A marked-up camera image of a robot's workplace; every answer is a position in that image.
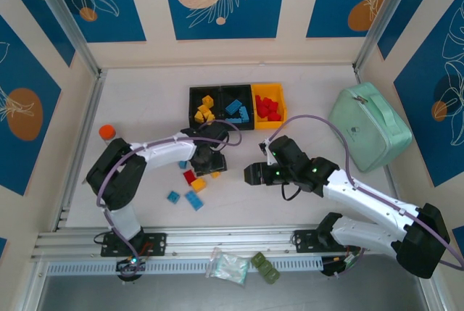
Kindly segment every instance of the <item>yellow plastic bin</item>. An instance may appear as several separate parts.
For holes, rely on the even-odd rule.
[[[283,99],[283,88],[281,84],[268,83],[268,84],[252,84],[253,94],[253,110],[254,110],[254,129],[263,130],[266,128],[280,128],[282,124],[287,120],[287,107],[285,100]],[[268,97],[274,102],[278,102],[277,113],[282,117],[281,121],[268,121],[268,119],[261,118],[256,110],[256,95],[259,95],[261,99]]]

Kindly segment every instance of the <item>white tabletop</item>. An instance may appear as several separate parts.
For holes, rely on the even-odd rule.
[[[282,83],[288,117],[300,114],[328,114],[343,88],[356,84],[348,65],[234,65],[204,67],[158,67],[109,70],[101,100],[91,129],[86,154],[80,170],[83,180],[105,149],[98,129],[115,126],[128,143],[167,138],[189,126],[189,87],[236,83]],[[243,132],[243,142],[223,150],[228,171],[219,178],[204,179],[207,188],[199,193],[203,208],[195,212],[183,196],[191,188],[177,164],[157,168],[144,174],[133,200],[142,226],[225,226],[225,225],[297,225],[317,224],[328,212],[340,212],[360,218],[353,209],[301,193],[285,202],[280,186],[250,186],[244,182],[244,168],[264,162],[258,143],[271,130]],[[301,119],[289,124],[284,133],[294,139],[308,157],[322,156],[344,167],[344,150],[331,130],[323,123]],[[236,140],[231,133],[231,141]],[[352,174],[364,183],[389,194],[382,168],[368,174],[352,166]],[[295,190],[288,186],[288,194]],[[177,204],[166,197],[171,191],[181,195]],[[96,196],[88,184],[76,187],[67,227],[107,226],[96,207]]]

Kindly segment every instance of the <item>plastic bag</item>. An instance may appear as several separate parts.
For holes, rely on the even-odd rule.
[[[241,286],[245,284],[248,272],[248,260],[233,254],[223,253],[215,247],[212,251],[210,263],[206,269],[206,277],[217,277],[232,281]]]

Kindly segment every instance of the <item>mint green bag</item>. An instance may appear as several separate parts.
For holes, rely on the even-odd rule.
[[[372,83],[345,88],[328,119],[347,139],[357,168],[384,166],[410,145],[413,135]]]

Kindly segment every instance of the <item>gray floor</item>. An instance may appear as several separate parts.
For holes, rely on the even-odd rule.
[[[394,260],[365,257],[346,275],[282,273],[272,286],[257,273],[245,287],[203,275],[147,275],[123,286],[114,276],[48,278],[40,311],[427,310],[418,279]]]

